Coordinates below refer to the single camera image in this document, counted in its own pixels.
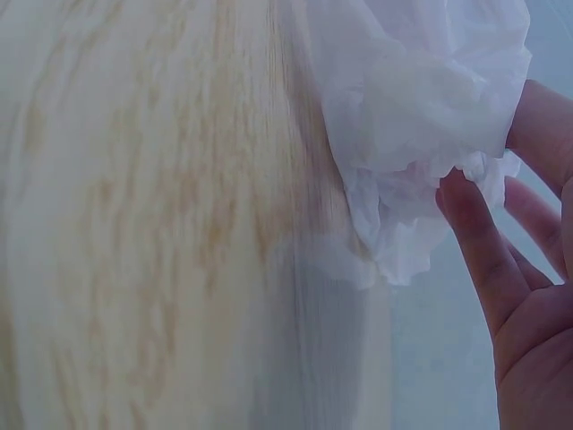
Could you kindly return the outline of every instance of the white tissue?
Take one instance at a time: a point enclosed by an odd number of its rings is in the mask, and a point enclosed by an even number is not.
[[[447,233],[453,167],[503,204],[505,142],[531,60],[524,0],[308,0],[314,74],[355,229],[406,285]]]

